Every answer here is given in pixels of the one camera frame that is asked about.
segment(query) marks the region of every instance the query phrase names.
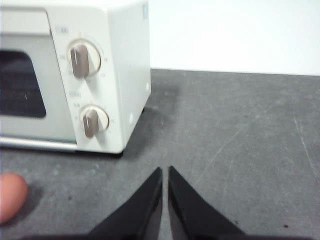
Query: white wall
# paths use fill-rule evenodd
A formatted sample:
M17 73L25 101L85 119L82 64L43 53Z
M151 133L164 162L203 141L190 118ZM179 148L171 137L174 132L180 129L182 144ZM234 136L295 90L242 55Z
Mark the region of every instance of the white wall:
M151 67L320 75L320 0L150 0Z

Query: temperature knob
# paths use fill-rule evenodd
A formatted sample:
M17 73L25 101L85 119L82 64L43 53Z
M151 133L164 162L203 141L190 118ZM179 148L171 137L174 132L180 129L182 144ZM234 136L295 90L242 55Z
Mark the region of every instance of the temperature knob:
M98 50L86 40L74 41L68 50L68 59L72 65L73 75L83 79L96 74L101 65Z
M91 139L109 126L108 115L97 106L87 106L81 112L84 134Z

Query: oven door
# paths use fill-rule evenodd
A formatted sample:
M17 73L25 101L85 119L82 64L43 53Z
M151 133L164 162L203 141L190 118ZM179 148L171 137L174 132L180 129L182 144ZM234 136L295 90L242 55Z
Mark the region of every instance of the oven door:
M44 11L1 10L1 137L75 143Z

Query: black object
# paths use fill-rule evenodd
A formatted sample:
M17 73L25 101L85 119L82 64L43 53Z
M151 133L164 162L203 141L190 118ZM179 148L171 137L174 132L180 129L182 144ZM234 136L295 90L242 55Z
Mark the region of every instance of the black object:
M175 240L310 240L246 235L210 206L171 166L168 202ZM32 236L24 240L156 240L162 211L162 170L158 167L132 197L87 235Z
M127 202L89 234L30 236L23 240L156 240L160 228L159 212L161 211L162 170L158 167Z

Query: oven window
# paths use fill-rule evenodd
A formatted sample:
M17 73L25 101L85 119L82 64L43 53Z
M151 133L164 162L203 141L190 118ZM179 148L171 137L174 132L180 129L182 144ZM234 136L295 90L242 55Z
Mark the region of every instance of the oven window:
M46 108L30 57L20 51L0 51L0 114L44 118Z

